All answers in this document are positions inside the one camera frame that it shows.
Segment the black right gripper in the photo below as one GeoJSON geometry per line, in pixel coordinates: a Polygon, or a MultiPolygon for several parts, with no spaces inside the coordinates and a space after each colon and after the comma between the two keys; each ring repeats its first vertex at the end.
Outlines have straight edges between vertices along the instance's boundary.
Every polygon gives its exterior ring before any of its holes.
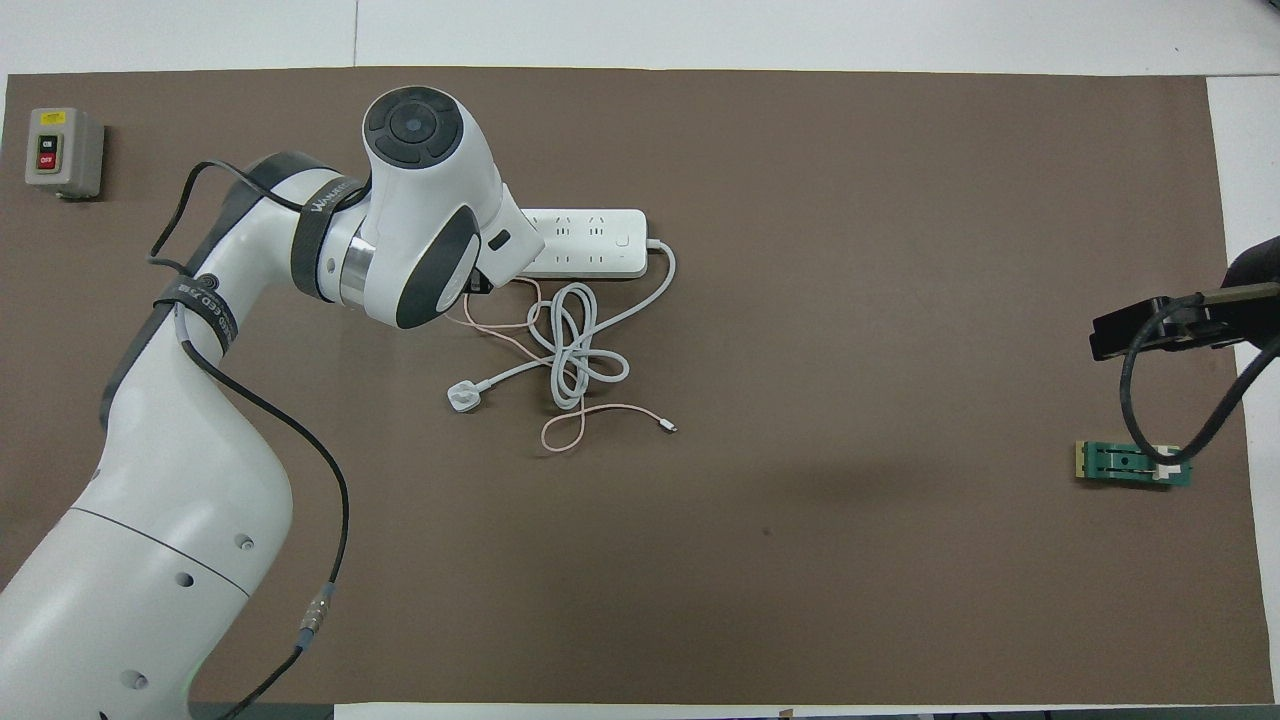
{"type": "MultiPolygon", "coordinates": [[[[1226,287],[1279,283],[1280,237],[1257,243],[1226,269],[1226,287]]],[[[1164,311],[1174,297],[1151,297],[1097,316],[1092,322],[1091,356],[1106,361],[1126,354],[1142,327],[1164,311]]],[[[1198,305],[1175,307],[1144,340],[1139,352],[1179,352],[1187,348],[1222,348],[1239,343],[1253,343],[1256,336],[1256,310],[1248,305],[1198,305]]]]}

